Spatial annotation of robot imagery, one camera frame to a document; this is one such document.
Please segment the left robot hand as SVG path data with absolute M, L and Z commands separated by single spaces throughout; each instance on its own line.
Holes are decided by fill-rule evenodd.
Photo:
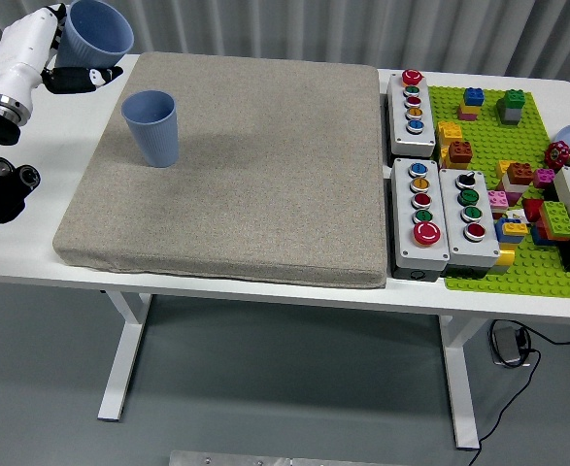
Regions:
M 0 94 L 15 100 L 39 84 L 79 94 L 115 80 L 134 45 L 127 19 L 103 1 L 43 7 L 5 28 L 0 39 Z

